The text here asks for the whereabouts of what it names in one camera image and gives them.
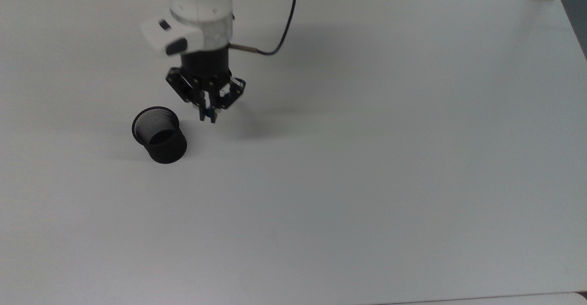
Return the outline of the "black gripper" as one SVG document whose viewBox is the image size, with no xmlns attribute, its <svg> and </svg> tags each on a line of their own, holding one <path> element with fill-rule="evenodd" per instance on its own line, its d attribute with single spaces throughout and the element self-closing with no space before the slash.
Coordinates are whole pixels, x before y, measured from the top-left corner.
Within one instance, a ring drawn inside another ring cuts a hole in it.
<svg viewBox="0 0 587 305">
<path fill-rule="evenodd" d="M 228 109 L 244 93 L 246 82 L 229 69 L 229 46 L 183 54 L 181 66 L 168 71 L 166 81 L 186 102 L 199 110 L 200 121 L 216 123 L 218 109 Z"/>
</svg>

